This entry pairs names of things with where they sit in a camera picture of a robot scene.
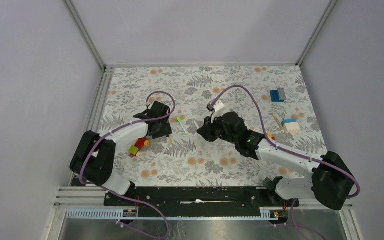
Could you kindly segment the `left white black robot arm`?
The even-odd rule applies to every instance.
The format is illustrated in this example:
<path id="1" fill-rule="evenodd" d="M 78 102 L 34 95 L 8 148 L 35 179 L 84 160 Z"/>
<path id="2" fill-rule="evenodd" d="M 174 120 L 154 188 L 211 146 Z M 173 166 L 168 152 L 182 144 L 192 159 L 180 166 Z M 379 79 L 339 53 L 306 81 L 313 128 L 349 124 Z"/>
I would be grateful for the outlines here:
<path id="1" fill-rule="evenodd" d="M 145 111 L 133 116 L 131 121 L 100 135 L 89 130 L 77 146 L 69 169 L 84 182 L 116 193 L 116 199 L 124 206 L 132 204 L 135 192 L 133 182 L 114 170 L 116 148 L 126 150 L 133 147 L 138 139 L 157 139 L 171 135 L 169 123 L 170 107 L 155 101 Z"/>

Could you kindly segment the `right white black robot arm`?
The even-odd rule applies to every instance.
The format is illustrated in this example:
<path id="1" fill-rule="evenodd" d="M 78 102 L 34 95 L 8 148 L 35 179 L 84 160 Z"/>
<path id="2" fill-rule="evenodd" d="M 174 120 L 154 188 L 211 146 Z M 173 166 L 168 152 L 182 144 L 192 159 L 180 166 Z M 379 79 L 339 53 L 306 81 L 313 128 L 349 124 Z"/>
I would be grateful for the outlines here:
<path id="1" fill-rule="evenodd" d="M 265 180 L 266 198 L 273 206 L 290 199 L 314 199 L 339 211 L 356 186 L 353 174 L 337 153 L 328 151 L 315 156 L 280 144 L 263 133 L 248 129 L 235 112 L 215 119 L 207 116 L 197 133 L 210 143 L 224 140 L 233 144 L 244 157 L 272 162 L 301 175 L 302 178 L 295 180 L 284 177 Z"/>

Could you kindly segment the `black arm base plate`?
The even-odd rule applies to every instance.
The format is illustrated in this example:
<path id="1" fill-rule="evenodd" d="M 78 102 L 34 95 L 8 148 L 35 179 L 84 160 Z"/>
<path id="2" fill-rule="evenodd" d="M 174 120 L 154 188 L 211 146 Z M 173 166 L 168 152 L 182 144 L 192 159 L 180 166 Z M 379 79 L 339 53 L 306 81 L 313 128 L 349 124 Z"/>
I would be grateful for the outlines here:
<path id="1" fill-rule="evenodd" d="M 106 207 L 132 207 L 139 217 L 261 217 L 262 210 L 299 206 L 293 199 L 284 200 L 264 187 L 134 187 L 126 193 L 129 201 L 107 193 Z"/>

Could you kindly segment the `white pen green tip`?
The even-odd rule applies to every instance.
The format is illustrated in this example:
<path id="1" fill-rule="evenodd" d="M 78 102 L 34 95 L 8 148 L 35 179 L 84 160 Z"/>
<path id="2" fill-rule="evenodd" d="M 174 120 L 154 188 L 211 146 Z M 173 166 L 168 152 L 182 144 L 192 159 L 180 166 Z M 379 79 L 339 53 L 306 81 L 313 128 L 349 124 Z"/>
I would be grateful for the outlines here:
<path id="1" fill-rule="evenodd" d="M 188 135 L 189 132 L 186 130 L 186 128 L 185 128 L 185 126 L 183 125 L 183 123 L 182 123 L 182 122 L 179 122 L 179 124 L 180 124 L 180 126 L 181 126 L 183 132 L 184 132 L 186 135 Z"/>

